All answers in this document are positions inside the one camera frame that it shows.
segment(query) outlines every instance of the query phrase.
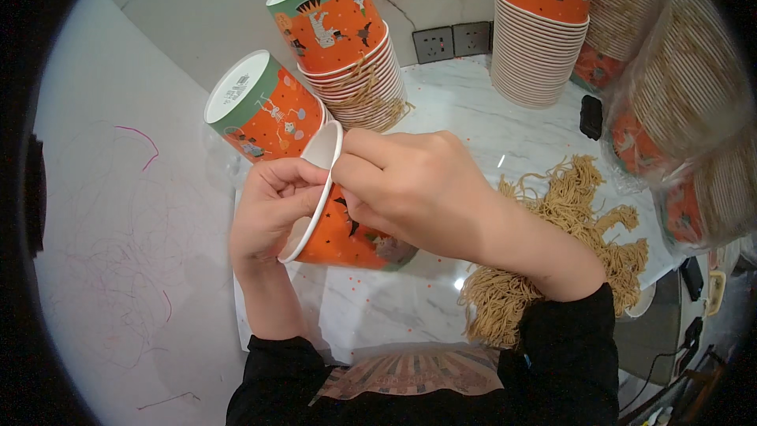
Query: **pink scribble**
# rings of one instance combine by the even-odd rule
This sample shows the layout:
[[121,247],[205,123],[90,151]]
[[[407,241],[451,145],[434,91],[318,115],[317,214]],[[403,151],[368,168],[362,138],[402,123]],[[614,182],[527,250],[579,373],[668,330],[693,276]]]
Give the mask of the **pink scribble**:
[[163,296],[166,297],[166,301],[168,302],[168,319],[166,319],[166,322],[168,322],[169,319],[171,319],[171,315],[173,314],[173,306],[171,306],[171,300],[168,299],[168,295],[166,294],[165,290],[163,290]]
[[115,128],[123,128],[124,130],[131,130],[131,131],[135,131],[136,133],[140,134],[140,135],[141,135],[142,137],[145,137],[146,139],[148,139],[148,140],[150,141],[150,143],[152,144],[152,147],[153,147],[153,148],[155,148],[155,155],[154,155],[154,156],[153,156],[152,158],[150,158],[150,161],[148,161],[148,162],[147,162],[147,164],[145,164],[145,167],[144,167],[144,168],[142,168],[142,171],[145,171],[145,170],[147,169],[147,166],[150,166],[150,163],[152,163],[152,160],[156,159],[156,158],[157,158],[157,156],[158,156],[158,155],[160,155],[160,152],[159,152],[159,151],[157,151],[157,146],[155,145],[155,142],[154,142],[154,141],[152,141],[152,139],[151,139],[150,137],[147,137],[147,136],[146,136],[146,135],[145,135],[144,133],[142,133],[141,131],[137,130],[136,128],[131,128],[131,127],[124,127],[123,125],[114,125],[114,127],[115,127]]

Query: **right hand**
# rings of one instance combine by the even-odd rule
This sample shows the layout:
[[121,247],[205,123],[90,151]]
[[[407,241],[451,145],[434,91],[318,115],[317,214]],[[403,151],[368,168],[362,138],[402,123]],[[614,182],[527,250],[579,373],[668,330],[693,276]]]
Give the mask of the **right hand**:
[[332,178],[350,217],[440,256],[477,262],[506,199],[448,131],[347,132]]

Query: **black shirt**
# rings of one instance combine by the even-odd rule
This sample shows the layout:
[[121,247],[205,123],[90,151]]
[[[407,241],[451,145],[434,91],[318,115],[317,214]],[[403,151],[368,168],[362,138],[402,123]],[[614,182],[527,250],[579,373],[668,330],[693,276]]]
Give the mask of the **black shirt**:
[[502,383],[495,390],[478,396],[447,388],[412,396],[366,391],[349,400],[317,396],[335,371],[304,338],[252,336],[244,379],[229,402],[226,422],[615,424],[614,327],[612,291],[604,284],[585,299],[531,306],[521,324],[522,353],[504,350],[493,367]]

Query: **left hand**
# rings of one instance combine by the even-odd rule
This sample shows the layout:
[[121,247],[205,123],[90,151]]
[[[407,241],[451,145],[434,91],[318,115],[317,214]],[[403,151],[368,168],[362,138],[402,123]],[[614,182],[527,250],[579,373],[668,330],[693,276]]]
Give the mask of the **left hand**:
[[235,269],[259,265],[248,263],[250,260],[274,262],[292,225],[315,213],[327,177],[328,170],[302,158],[255,163],[244,183],[229,236]]

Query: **cable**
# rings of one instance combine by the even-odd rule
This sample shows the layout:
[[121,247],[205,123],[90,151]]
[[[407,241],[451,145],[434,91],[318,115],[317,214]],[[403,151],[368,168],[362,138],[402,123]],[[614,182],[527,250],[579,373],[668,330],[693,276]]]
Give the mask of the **cable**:
[[626,408],[628,408],[629,406],[631,406],[634,403],[634,401],[636,401],[637,398],[639,396],[641,396],[641,393],[644,392],[644,389],[647,388],[647,385],[649,384],[649,379],[652,378],[652,372],[654,372],[654,370],[655,370],[655,362],[657,362],[657,359],[659,359],[660,357],[670,357],[670,356],[673,356],[673,355],[678,355],[682,350],[684,350],[686,348],[687,348],[687,346],[683,345],[677,351],[675,351],[674,353],[669,353],[669,354],[663,353],[663,354],[657,354],[657,355],[655,355],[655,358],[652,360],[652,366],[649,367],[649,374],[647,375],[647,380],[644,382],[644,386],[641,387],[641,390],[639,390],[639,393],[637,393],[636,396],[634,396],[633,400],[629,401],[626,404],[626,406],[620,408],[620,411],[618,411],[618,413],[623,412],[623,410],[625,410]]

